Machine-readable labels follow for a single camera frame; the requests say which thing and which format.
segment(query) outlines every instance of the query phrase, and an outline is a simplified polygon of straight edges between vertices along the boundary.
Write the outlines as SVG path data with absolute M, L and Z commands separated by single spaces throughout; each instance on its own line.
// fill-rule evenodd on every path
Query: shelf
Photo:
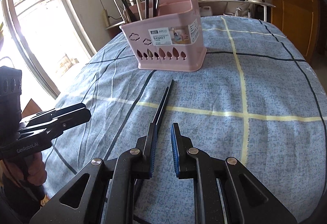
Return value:
M 199 3 L 209 3 L 209 2 L 237 2 L 237 3 L 249 3 L 261 6 L 275 7 L 274 5 L 267 2 L 252 2 L 252 1 L 240 1 L 240 0 L 198 0 Z
M 109 27 L 106 27 L 105 29 L 112 29 L 112 28 L 115 28 L 115 27 L 117 27 L 119 25 L 123 25 L 123 24 L 125 24 L 125 22 L 124 21 L 121 21 L 121 22 L 118 22 L 116 24 L 113 24 L 113 25 L 111 25 Z

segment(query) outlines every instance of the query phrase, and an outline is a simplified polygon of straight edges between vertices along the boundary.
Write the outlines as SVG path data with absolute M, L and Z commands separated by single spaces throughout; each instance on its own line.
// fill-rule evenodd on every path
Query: door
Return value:
M 310 62 L 319 31 L 319 0 L 272 0 L 271 23 Z

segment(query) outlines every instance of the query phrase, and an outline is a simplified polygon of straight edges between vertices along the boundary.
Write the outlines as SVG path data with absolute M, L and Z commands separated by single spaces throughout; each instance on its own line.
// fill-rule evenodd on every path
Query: leaf cutout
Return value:
M 140 57 L 141 59 L 143 58 L 142 53 L 141 53 L 139 50 L 137 50 L 137 55 L 138 55 L 138 57 Z
M 184 52 L 181 52 L 181 53 L 180 53 L 180 56 L 183 57 L 183 60 L 185 60 L 185 58 L 186 58 L 186 54 L 185 54 Z
M 179 52 L 176 50 L 176 48 L 173 48 L 173 55 L 176 57 L 176 60 L 178 60 Z
M 167 56 L 169 57 L 169 60 L 171 60 L 171 58 L 172 58 L 172 55 L 171 55 L 171 53 L 170 53 L 170 52 L 167 52 Z
M 165 57 L 166 57 L 166 54 L 165 54 L 165 52 L 161 49 L 161 48 L 159 48 L 159 55 L 160 55 L 160 57 L 162 57 L 163 58 L 163 60 L 165 59 Z
M 152 57 L 153 57 L 153 54 L 152 54 L 152 52 L 148 49 L 148 55 L 149 55 L 149 57 L 151 57 L 151 59 L 153 59 Z

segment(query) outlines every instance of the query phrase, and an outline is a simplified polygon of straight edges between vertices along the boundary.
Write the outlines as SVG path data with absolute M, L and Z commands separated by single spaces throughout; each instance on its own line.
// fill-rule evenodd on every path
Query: pink plastic basket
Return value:
M 149 2 L 152 16 L 152 0 Z M 139 17 L 137 6 L 131 11 Z M 157 17 L 120 27 L 140 69 L 193 72 L 201 68 L 207 49 L 203 44 L 197 0 L 160 0 Z

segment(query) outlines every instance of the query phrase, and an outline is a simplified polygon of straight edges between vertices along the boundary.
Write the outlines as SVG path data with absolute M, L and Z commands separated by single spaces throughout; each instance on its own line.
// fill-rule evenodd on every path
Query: floor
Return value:
M 325 53 L 325 56 L 315 52 L 310 64 L 325 89 L 325 92 L 327 92 L 327 52 Z

